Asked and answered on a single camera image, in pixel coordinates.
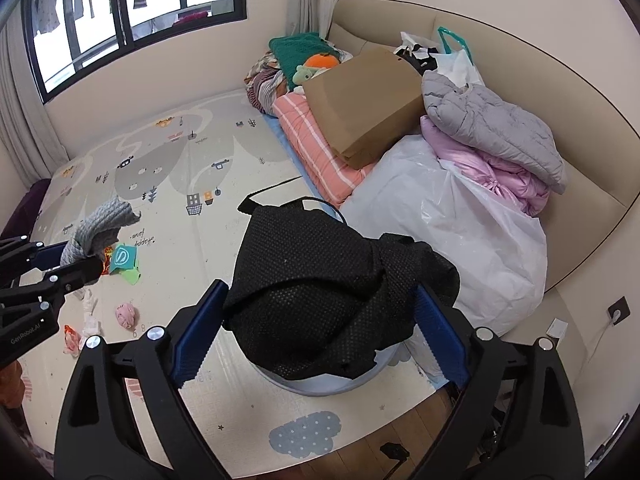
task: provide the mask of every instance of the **green bag handle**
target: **green bag handle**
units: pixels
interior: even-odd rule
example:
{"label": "green bag handle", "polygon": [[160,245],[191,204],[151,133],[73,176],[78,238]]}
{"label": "green bag handle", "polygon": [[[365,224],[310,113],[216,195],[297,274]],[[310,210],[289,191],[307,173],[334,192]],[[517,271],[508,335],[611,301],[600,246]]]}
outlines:
{"label": "green bag handle", "polygon": [[442,46],[444,47],[445,54],[452,53],[449,43],[447,43],[447,40],[444,39],[444,35],[447,34],[448,36],[451,36],[454,40],[456,40],[460,45],[462,45],[462,48],[466,50],[466,54],[469,56],[469,61],[471,62],[472,65],[475,66],[474,60],[471,57],[471,51],[469,50],[469,47],[466,44],[466,41],[464,38],[457,35],[455,32],[451,32],[448,28],[445,28],[445,27],[438,27],[438,34],[440,35],[440,40],[442,41]]}

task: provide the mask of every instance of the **cloud print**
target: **cloud print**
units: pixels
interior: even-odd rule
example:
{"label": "cloud print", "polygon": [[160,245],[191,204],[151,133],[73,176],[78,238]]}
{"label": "cloud print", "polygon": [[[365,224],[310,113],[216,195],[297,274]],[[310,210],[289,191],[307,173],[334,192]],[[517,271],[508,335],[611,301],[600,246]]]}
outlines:
{"label": "cloud print", "polygon": [[332,412],[317,412],[292,420],[269,434],[269,444],[278,453],[306,458],[324,455],[334,448],[333,437],[340,433],[340,418]]}

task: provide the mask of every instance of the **pink puffer jacket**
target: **pink puffer jacket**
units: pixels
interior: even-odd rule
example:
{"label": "pink puffer jacket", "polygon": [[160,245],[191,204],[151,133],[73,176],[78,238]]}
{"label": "pink puffer jacket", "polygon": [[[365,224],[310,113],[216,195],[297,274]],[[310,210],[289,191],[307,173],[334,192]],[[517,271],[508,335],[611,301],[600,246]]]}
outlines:
{"label": "pink puffer jacket", "polygon": [[549,187],[538,177],[513,162],[452,139],[423,116],[420,120],[422,136],[438,158],[453,162],[463,175],[502,197],[522,212],[535,216],[546,205]]}

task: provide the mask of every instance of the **wall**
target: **wall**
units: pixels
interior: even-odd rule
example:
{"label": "wall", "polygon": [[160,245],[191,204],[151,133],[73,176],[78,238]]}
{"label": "wall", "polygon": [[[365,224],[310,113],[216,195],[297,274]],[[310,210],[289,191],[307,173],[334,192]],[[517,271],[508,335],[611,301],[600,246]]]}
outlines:
{"label": "wall", "polygon": [[0,142],[0,231],[14,212],[27,188],[24,186],[4,144]]}
{"label": "wall", "polygon": [[46,105],[73,157],[118,127],[242,86],[284,34],[287,0],[247,0],[248,19],[195,30],[133,52],[93,72]]}
{"label": "wall", "polygon": [[[618,0],[404,0],[469,16],[532,43],[591,82],[640,132],[640,38]],[[632,315],[603,335],[574,384],[590,456],[640,402],[640,204],[558,292],[588,350],[606,308],[626,296]]]}
{"label": "wall", "polygon": [[[402,0],[501,28],[591,82],[640,130],[640,39],[618,0]],[[606,51],[615,50],[612,62]]]}

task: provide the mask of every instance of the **purple cloth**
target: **purple cloth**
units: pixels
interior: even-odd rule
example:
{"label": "purple cloth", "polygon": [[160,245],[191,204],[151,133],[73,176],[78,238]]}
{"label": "purple cloth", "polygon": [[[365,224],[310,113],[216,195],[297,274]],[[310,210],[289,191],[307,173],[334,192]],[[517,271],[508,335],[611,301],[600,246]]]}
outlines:
{"label": "purple cloth", "polygon": [[427,116],[420,119],[422,136],[438,158],[453,162],[464,176],[535,216],[546,205],[549,186],[514,162],[507,162],[458,142],[438,129]]}
{"label": "purple cloth", "polygon": [[0,234],[0,240],[31,235],[50,183],[50,178],[43,178],[31,186],[31,189],[22,197],[18,207],[15,208],[11,218],[4,226],[4,230]]}

